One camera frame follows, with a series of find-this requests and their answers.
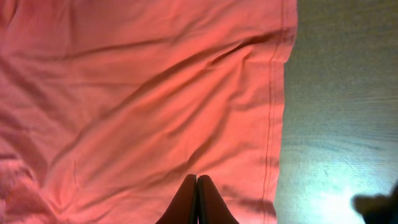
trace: red cloth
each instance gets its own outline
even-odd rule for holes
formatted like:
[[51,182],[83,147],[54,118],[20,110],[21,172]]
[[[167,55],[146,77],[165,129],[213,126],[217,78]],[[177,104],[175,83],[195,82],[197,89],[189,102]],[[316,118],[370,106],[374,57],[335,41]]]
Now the red cloth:
[[0,13],[2,221],[155,223],[187,174],[208,174],[239,222],[276,222],[295,0]]

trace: red fabric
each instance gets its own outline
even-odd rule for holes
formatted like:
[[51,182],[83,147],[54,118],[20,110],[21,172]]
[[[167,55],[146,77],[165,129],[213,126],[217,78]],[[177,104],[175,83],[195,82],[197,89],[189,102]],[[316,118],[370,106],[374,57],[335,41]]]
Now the red fabric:
[[275,223],[295,0],[0,1],[0,221],[155,223],[208,174]]

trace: wooden table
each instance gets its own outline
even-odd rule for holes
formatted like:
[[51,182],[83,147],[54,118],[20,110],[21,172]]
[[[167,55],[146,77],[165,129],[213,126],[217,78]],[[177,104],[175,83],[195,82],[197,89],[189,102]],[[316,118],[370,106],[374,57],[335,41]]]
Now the wooden table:
[[285,66],[281,224],[363,223],[398,179],[398,1],[298,0]]

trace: table surface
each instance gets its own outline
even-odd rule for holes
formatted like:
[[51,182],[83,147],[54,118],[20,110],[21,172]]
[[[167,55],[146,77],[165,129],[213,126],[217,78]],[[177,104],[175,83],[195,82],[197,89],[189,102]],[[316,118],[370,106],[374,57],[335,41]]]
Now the table surface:
[[363,223],[398,179],[398,1],[298,0],[285,66],[279,223]]

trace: pink fabric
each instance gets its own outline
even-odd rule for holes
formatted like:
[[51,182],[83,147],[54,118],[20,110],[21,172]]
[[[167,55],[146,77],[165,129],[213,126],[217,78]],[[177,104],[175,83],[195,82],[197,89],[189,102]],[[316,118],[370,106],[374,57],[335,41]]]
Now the pink fabric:
[[295,0],[0,1],[0,221],[155,223],[208,174],[275,223]]

